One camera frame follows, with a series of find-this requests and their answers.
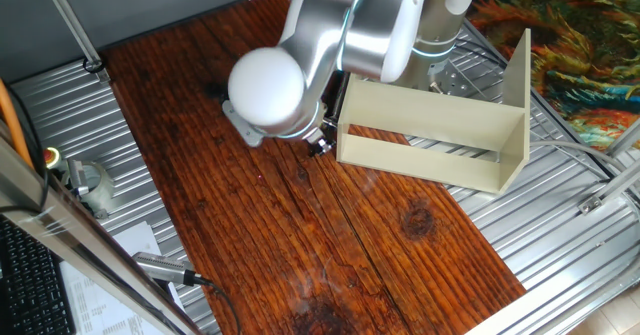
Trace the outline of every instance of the metal pipe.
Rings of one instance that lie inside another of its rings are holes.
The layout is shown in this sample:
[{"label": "metal pipe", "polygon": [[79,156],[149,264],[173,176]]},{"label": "metal pipe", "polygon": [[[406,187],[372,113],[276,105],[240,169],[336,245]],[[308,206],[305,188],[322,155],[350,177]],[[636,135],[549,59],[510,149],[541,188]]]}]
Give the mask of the metal pipe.
[{"label": "metal pipe", "polygon": [[97,69],[102,66],[102,59],[100,59],[98,52],[84,31],[82,24],[80,24],[69,2],[67,0],[53,0],[53,3],[56,5],[56,8],[58,8],[58,12],[62,15],[73,37],[78,42],[78,45],[80,45],[84,56],[87,58],[88,70]]}]

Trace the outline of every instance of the orange cable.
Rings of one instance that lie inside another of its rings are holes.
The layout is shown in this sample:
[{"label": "orange cable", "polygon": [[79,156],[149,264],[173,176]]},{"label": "orange cable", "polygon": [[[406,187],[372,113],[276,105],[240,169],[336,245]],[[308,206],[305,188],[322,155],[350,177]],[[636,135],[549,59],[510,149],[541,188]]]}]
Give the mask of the orange cable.
[{"label": "orange cable", "polygon": [[9,97],[9,92],[4,86],[4,82],[2,82],[2,79],[0,79],[0,108],[2,108],[4,120],[7,122],[9,131],[11,132],[13,147],[16,149],[16,152],[18,153],[18,155],[20,155],[22,160],[24,160],[24,162],[26,162],[27,165],[29,165],[33,169],[33,162],[31,161],[31,156],[29,155],[27,142],[24,139],[22,126],[20,125],[18,115],[16,114],[16,109],[13,107],[13,102]]}]

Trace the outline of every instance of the wood grain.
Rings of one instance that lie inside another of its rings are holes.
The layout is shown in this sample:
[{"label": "wood grain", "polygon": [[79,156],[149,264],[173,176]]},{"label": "wood grain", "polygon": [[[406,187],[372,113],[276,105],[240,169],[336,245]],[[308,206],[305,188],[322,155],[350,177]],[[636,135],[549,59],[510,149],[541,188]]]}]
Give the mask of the wood grain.
[{"label": "wood grain", "polygon": [[241,55],[277,43],[288,4],[239,3],[105,52],[189,258],[246,334],[465,333],[524,289],[442,185],[309,158],[302,143],[249,148],[208,97]]}]

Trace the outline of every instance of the gray wall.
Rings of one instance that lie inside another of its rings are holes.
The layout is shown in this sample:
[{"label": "gray wall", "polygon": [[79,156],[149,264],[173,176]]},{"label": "gray wall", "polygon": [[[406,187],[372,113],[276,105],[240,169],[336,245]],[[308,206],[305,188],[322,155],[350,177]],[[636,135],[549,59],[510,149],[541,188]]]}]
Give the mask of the gray wall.
[{"label": "gray wall", "polygon": [[[69,0],[97,48],[235,0]],[[0,0],[0,77],[7,82],[82,57],[51,0]]]}]

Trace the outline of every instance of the black keyboard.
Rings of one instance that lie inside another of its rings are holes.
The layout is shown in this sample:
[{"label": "black keyboard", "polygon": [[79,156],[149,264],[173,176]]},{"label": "black keyboard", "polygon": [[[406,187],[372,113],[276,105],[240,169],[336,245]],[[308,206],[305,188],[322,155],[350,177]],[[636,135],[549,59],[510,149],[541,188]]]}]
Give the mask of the black keyboard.
[{"label": "black keyboard", "polygon": [[59,261],[0,216],[0,333],[75,334]]}]

